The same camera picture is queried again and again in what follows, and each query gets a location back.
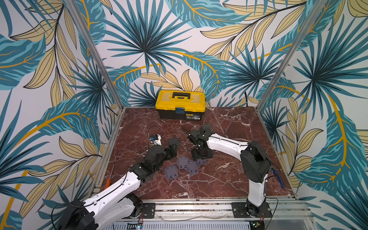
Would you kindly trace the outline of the dark grey stand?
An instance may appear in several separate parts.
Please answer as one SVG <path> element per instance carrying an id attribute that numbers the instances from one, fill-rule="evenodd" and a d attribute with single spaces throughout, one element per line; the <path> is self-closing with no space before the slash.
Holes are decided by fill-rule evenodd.
<path id="1" fill-rule="evenodd" d="M 208 148 L 193 148 L 191 153 L 194 161 L 213 158 L 213 152 Z"/>

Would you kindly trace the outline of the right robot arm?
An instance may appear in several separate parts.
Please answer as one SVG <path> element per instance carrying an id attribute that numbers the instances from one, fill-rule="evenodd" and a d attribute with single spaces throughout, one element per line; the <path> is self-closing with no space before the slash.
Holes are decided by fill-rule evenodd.
<path id="1" fill-rule="evenodd" d="M 265 187 L 272 161 L 257 141 L 242 142 L 225 138 L 211 130 L 205 124 L 200 130 L 192 130 L 188 139 L 194 144 L 193 160 L 206 160 L 213 157 L 213 151 L 219 151 L 238 159 L 249 180 L 249 192 L 246 202 L 233 204 L 237 216 L 253 218 L 270 217 L 271 211 L 266 201 Z"/>

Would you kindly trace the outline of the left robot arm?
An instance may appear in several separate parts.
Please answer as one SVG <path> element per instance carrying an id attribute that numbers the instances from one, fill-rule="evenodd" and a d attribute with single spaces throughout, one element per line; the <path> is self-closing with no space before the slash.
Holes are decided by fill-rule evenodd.
<path id="1" fill-rule="evenodd" d="M 134 164 L 121 179 L 102 192 L 84 201 L 68 204 L 56 230 L 103 230 L 122 218 L 138 217 L 142 201 L 134 191 L 148 182 L 165 161 L 177 156 L 179 139 L 172 138 L 168 146 L 152 145 L 146 156 Z"/>

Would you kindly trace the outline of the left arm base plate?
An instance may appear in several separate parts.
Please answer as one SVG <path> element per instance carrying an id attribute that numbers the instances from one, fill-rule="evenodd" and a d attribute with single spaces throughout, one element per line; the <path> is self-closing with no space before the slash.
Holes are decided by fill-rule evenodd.
<path id="1" fill-rule="evenodd" d="M 143 217 L 144 219 L 153 219 L 155 217 L 156 204 L 155 203 L 142 203 L 138 204 L 134 209 L 130 218 L 137 219 Z"/>

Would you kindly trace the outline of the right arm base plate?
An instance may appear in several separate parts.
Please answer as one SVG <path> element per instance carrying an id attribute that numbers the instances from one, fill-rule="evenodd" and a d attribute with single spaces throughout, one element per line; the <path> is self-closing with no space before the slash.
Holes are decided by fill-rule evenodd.
<path id="1" fill-rule="evenodd" d="M 270 218 L 273 216 L 267 202 L 259 207 L 250 202 L 233 202 L 231 206 L 235 218 Z"/>

